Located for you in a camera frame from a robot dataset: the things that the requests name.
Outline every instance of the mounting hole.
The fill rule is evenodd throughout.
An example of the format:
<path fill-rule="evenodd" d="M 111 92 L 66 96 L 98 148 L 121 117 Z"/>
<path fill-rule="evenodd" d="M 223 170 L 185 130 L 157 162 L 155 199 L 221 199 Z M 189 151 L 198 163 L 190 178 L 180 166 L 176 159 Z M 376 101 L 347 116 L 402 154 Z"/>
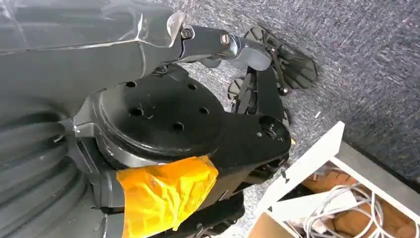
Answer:
<path fill-rule="evenodd" d="M 188 88 L 191 89 L 191 90 L 196 90 L 197 89 L 196 85 L 194 85 L 192 83 L 188 84 Z"/>
<path fill-rule="evenodd" d="M 200 113 L 204 115 L 208 115 L 210 112 L 207 108 L 200 108 Z"/>
<path fill-rule="evenodd" d="M 182 132 L 184 130 L 184 124 L 177 122 L 172 125 L 172 128 L 175 132 Z"/>
<path fill-rule="evenodd" d="M 130 113 L 130 115 L 135 116 L 135 117 L 140 117 L 140 116 L 143 116 L 144 114 L 144 111 L 141 108 L 130 108 L 128 112 Z"/>
<path fill-rule="evenodd" d="M 136 82 L 133 82 L 133 81 L 125 83 L 125 86 L 127 86 L 129 88 L 134 88 L 136 85 L 137 85 Z"/>

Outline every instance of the plastic wrap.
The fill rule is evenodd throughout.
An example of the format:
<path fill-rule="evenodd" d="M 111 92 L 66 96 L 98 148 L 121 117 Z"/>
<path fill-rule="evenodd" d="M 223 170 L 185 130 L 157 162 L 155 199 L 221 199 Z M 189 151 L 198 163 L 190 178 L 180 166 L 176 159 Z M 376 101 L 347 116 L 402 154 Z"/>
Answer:
<path fill-rule="evenodd" d="M 0 0 L 0 54 L 133 41 L 171 47 L 183 19 L 141 0 Z"/>

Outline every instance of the orange tape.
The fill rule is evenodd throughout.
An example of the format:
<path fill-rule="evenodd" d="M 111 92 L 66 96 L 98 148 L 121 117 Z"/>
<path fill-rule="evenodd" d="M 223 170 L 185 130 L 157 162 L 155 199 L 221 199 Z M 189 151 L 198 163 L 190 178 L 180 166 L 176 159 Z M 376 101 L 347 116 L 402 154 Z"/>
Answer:
<path fill-rule="evenodd" d="M 216 183 L 207 156 L 117 172 L 125 196 L 123 238 L 143 238 L 173 228 L 194 213 Z"/>

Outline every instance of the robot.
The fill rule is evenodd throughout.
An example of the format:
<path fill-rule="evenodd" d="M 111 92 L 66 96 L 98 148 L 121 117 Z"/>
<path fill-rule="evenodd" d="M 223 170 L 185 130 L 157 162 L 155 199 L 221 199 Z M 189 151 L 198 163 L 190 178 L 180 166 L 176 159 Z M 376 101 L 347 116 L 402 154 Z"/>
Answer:
<path fill-rule="evenodd" d="M 237 37 L 185 25 L 137 0 L 0 3 L 0 237 L 117 238 L 115 171 L 208 155 L 212 191 L 178 231 L 217 235 L 243 214 L 243 189 L 288 159 L 280 95 L 316 80 L 312 60 L 261 27 Z M 247 68 L 231 112 L 181 62 Z"/>

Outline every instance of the bolt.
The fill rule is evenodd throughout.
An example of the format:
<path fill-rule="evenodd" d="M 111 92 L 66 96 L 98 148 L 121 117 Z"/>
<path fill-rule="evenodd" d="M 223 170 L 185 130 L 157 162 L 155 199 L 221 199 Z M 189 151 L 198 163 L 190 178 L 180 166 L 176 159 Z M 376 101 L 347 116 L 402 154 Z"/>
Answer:
<path fill-rule="evenodd" d="M 280 96 L 286 96 L 289 93 L 289 89 L 279 88 L 278 92 L 279 92 Z"/>
<path fill-rule="evenodd" d="M 220 42 L 222 43 L 222 45 L 228 46 L 230 44 L 230 36 L 229 36 L 229 33 L 223 33 L 220 36 Z"/>
<path fill-rule="evenodd" d="M 183 39 L 191 39 L 193 37 L 193 33 L 190 31 L 190 29 L 183 29 L 181 31 L 181 37 Z"/>

